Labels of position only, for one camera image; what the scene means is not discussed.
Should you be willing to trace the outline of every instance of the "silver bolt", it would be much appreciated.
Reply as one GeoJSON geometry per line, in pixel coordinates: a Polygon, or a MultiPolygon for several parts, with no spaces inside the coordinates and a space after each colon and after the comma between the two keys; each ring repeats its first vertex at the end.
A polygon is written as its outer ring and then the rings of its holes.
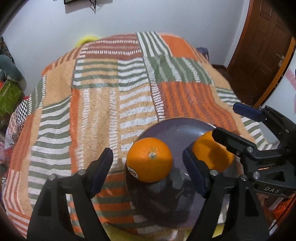
{"type": "Polygon", "coordinates": [[[50,181],[53,181],[55,179],[55,174],[51,174],[49,177],[48,177],[48,180],[50,181]]]}
{"type": "Polygon", "coordinates": [[[247,147],[247,151],[250,152],[250,153],[252,153],[253,152],[253,147],[248,146],[247,147]]]}
{"type": "Polygon", "coordinates": [[[259,177],[260,177],[260,173],[257,172],[257,171],[255,171],[255,172],[253,173],[253,177],[254,177],[256,180],[259,179],[259,177]]]}
{"type": "Polygon", "coordinates": [[[248,180],[248,177],[247,177],[246,175],[241,175],[240,178],[241,178],[243,181],[248,180]]]}
{"type": "Polygon", "coordinates": [[[219,172],[217,170],[212,169],[212,170],[210,170],[210,174],[212,176],[217,176],[219,174],[219,172]]]}
{"type": "Polygon", "coordinates": [[[85,169],[81,169],[81,170],[79,170],[79,171],[77,172],[77,174],[78,174],[79,176],[83,176],[85,173],[86,173],[86,170],[85,170],[85,169]]]}

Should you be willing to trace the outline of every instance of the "door handle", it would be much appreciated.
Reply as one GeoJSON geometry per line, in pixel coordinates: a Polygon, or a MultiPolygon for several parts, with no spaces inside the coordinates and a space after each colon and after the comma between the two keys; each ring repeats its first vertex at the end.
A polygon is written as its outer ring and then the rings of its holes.
{"type": "Polygon", "coordinates": [[[286,56],[284,56],[284,55],[280,56],[278,53],[276,55],[281,58],[280,61],[279,61],[279,64],[278,64],[278,66],[281,67],[281,65],[282,65],[282,63],[283,63],[286,56]]]}

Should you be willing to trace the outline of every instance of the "brown wooden door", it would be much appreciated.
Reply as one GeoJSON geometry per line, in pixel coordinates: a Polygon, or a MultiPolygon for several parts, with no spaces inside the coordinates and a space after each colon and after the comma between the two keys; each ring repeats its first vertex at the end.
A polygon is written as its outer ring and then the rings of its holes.
{"type": "Polygon", "coordinates": [[[250,22],[229,74],[238,98],[254,105],[272,82],[292,35],[266,0],[254,0],[250,22]]]}

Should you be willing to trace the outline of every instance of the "plate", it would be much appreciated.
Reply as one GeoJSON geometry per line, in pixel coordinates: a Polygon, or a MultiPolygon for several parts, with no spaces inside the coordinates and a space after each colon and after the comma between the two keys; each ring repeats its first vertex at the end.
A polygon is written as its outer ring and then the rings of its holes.
{"type": "Polygon", "coordinates": [[[198,137],[213,129],[213,126],[197,119],[171,118],[152,125],[137,138],[158,138],[168,145],[173,155],[171,172],[156,183],[137,180],[125,166],[132,203],[148,220],[171,228],[193,228],[205,199],[195,192],[182,161],[182,153],[198,137]]]}

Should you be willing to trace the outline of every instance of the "wall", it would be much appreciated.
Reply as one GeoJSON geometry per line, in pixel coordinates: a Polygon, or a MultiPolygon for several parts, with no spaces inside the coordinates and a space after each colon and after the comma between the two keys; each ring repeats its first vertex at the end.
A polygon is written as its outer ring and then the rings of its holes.
{"type": "MultiPolygon", "coordinates": [[[[296,123],[296,53],[291,60],[291,63],[280,81],[279,85],[276,87],[271,96],[264,103],[278,112],[282,113],[288,117],[291,121],[296,123]]],[[[276,143],[278,139],[268,130],[262,123],[263,134],[269,143],[276,143]]]]}
{"type": "Polygon", "coordinates": [[[225,63],[224,63],[224,66],[225,67],[228,67],[230,61],[231,61],[231,58],[234,54],[234,51],[237,47],[237,44],[239,42],[239,38],[242,34],[242,30],[244,28],[244,23],[246,21],[246,18],[247,18],[247,13],[248,13],[248,9],[249,9],[249,3],[250,3],[250,0],[244,0],[244,5],[243,5],[243,8],[242,8],[242,14],[241,14],[241,18],[239,20],[239,24],[238,24],[238,27],[237,27],[237,31],[235,33],[235,36],[234,36],[234,39],[233,39],[233,42],[232,42],[232,45],[230,47],[230,50],[228,52],[228,55],[226,57],[226,60],[225,60],[225,63]]]}
{"type": "Polygon", "coordinates": [[[207,47],[210,62],[223,65],[244,1],[113,0],[97,7],[94,14],[88,0],[66,6],[63,0],[29,0],[3,37],[27,80],[25,94],[29,94],[41,79],[41,71],[89,34],[105,37],[136,31],[170,32],[195,47],[207,47]]]}

